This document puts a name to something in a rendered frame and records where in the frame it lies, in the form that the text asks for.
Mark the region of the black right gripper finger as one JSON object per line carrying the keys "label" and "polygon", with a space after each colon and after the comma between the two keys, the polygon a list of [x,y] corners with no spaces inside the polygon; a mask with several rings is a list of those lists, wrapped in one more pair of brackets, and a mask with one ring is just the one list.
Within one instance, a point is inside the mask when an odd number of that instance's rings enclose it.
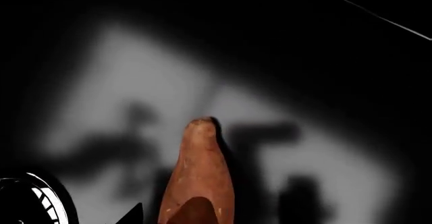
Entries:
{"label": "black right gripper finger", "polygon": [[116,224],[143,224],[143,207],[142,203],[135,205],[126,213]]}

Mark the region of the orange-brown sweet potato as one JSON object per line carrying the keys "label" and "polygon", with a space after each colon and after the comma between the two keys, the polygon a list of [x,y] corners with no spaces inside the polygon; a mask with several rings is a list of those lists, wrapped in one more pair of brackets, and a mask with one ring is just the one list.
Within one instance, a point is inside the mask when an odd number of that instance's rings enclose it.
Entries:
{"label": "orange-brown sweet potato", "polygon": [[217,135],[210,117],[185,127],[157,224],[234,224],[234,187]]}

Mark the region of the dark grey sink basin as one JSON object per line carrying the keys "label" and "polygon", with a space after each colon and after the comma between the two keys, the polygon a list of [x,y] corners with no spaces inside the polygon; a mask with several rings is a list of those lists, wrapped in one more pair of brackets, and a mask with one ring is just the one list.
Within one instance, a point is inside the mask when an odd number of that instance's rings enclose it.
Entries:
{"label": "dark grey sink basin", "polygon": [[432,224],[432,0],[0,0],[0,174],[156,224],[213,116],[236,224]]}

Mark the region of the black and white round object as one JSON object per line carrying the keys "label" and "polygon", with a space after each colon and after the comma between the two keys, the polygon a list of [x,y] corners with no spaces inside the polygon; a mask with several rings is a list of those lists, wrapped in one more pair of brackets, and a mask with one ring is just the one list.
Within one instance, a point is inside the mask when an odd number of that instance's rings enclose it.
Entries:
{"label": "black and white round object", "polygon": [[72,197],[42,171],[0,171],[0,224],[80,224]]}

